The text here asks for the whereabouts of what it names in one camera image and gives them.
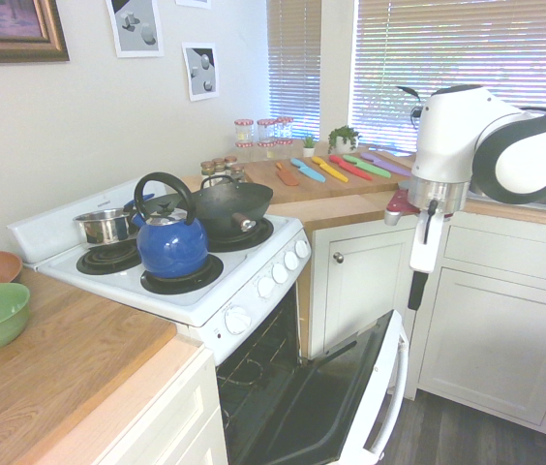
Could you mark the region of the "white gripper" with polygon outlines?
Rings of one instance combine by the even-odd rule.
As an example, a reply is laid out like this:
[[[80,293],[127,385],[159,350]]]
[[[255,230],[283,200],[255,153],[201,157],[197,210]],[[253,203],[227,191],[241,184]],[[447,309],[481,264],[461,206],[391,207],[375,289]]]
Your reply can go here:
[[[409,266],[414,270],[409,289],[408,309],[418,310],[427,282],[425,272],[433,272],[440,247],[443,214],[420,213],[411,247]]]

